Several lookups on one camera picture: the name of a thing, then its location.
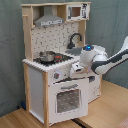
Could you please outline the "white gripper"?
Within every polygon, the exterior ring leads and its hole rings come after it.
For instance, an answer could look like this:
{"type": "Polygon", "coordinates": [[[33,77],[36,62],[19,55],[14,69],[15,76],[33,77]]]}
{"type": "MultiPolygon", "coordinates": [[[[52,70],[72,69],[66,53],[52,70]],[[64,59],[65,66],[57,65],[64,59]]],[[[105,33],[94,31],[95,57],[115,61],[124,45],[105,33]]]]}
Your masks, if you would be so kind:
{"type": "Polygon", "coordinates": [[[85,70],[79,63],[74,63],[70,69],[70,75],[83,73],[85,70]]]}

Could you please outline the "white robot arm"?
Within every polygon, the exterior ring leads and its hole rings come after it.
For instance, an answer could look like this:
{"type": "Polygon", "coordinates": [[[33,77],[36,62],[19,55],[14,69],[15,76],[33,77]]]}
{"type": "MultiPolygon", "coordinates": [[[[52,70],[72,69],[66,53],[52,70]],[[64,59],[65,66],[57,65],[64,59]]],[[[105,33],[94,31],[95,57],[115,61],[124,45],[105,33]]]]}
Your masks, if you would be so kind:
{"type": "Polygon", "coordinates": [[[79,61],[71,67],[70,76],[81,74],[88,67],[95,74],[102,75],[126,60],[128,60],[128,36],[125,38],[120,51],[111,57],[101,46],[85,45],[81,50],[79,61]]]}

